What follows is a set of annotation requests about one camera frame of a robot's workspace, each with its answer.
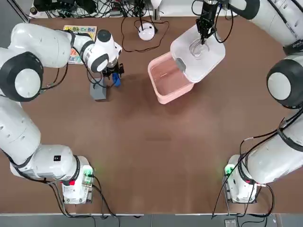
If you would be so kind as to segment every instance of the gray floor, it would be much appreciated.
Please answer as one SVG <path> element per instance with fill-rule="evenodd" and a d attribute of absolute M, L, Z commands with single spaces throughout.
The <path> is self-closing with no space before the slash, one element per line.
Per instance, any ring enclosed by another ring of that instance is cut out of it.
<path fill-rule="evenodd" d="M 220 215 L 213 220 L 209 215 L 176 216 L 176 215 L 144 215 L 141 218 L 121 217 L 121 227 L 224 227 L 224 220 L 231 216 Z M 260 221 L 259 218 L 246 216 L 239 219 L 244 221 Z M 267 227 L 300 227 L 303 226 L 303 215 L 271 215 Z M 247 223 L 243 227 L 263 227 L 265 223 Z M 118 220 L 109 217 L 106 220 L 96 218 L 97 227 L 118 227 Z M 92 218 L 74 219 L 64 216 L 1 216 L 0 227 L 94 227 Z"/>

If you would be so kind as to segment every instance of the brown table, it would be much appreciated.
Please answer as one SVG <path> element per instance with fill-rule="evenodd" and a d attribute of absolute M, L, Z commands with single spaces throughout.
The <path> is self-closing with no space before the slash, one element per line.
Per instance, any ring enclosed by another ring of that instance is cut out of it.
<path fill-rule="evenodd" d="M 127 18 L 124 23 L 125 48 L 156 45 L 166 25 L 158 25 L 159 34 L 153 41 L 143 42 L 134 20 Z M 230 156 L 239 152 L 239 143 L 277 127 L 287 114 L 266 87 L 268 71 L 284 57 L 282 47 L 242 18 L 235 19 L 225 43 L 225 59 L 190 93 L 167 105 L 159 104 L 147 73 L 148 63 L 168 52 L 171 42 L 195 24 L 194 17 L 167 20 L 170 28 L 160 48 L 121 54 L 119 61 L 125 67 L 122 86 L 110 91 L 108 102 L 92 100 L 84 66 L 71 65 L 59 87 L 23 104 L 42 133 L 42 143 L 68 145 L 74 154 L 89 159 L 111 209 L 117 213 L 211 213 L 223 168 Z M 53 29 L 98 26 L 108 29 L 121 43 L 121 21 L 31 22 Z M 222 37 L 229 29 L 230 21 L 219 19 Z M 45 82 L 52 81 L 55 74 L 56 69 L 45 69 Z M 59 212 L 51 189 L 13 176 L 2 154 L 0 170 L 0 212 Z M 298 170 L 271 184 L 276 195 L 274 212 L 303 212 L 302 173 Z M 249 212 L 267 212 L 270 203 L 263 190 Z M 73 206 L 70 211 L 100 213 L 100 198 L 95 193 L 92 205 Z M 231 206 L 231 211 L 243 212 L 243 205 Z M 227 212 L 223 196 L 216 212 Z"/>

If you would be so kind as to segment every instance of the pink plastic bin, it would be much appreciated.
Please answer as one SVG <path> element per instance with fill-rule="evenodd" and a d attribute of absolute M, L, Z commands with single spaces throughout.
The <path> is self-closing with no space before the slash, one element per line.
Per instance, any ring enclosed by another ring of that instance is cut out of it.
<path fill-rule="evenodd" d="M 152 60 L 148 65 L 148 74 L 161 104 L 169 103 L 194 87 L 194 83 L 179 70 L 170 52 Z"/>

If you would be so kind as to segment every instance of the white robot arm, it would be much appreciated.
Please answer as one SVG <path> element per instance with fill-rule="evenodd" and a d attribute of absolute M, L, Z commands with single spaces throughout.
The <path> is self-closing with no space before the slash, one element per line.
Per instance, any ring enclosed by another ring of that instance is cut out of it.
<path fill-rule="evenodd" d="M 18 24 L 8 49 L 0 48 L 0 148 L 10 160 L 14 175 L 30 179 L 62 181 L 66 203 L 85 203 L 89 198 L 92 167 L 69 147 L 40 144 L 41 133 L 20 102 L 39 95 L 43 67 L 67 64 L 74 47 L 92 72 L 114 67 L 121 46 L 101 30 L 94 42 L 89 35 Z"/>
<path fill-rule="evenodd" d="M 232 10 L 265 30 L 280 42 L 286 57 L 267 75 L 271 96 L 286 108 L 303 107 L 303 1 L 302 0 L 204 0 L 202 15 L 197 20 L 201 43 L 213 35 L 214 17 L 218 4 Z M 277 180 L 303 166 L 303 117 L 287 129 L 279 129 L 273 137 L 241 159 L 234 155 L 225 168 L 228 178 L 229 198 L 235 203 L 255 200 L 256 184 Z"/>

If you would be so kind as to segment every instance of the blue object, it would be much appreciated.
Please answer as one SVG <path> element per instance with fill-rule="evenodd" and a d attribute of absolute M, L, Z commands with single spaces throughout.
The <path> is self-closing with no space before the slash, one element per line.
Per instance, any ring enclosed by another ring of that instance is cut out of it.
<path fill-rule="evenodd" d="M 116 72 L 113 73 L 113 81 L 115 82 L 115 87 L 119 87 L 121 85 L 119 74 Z"/>

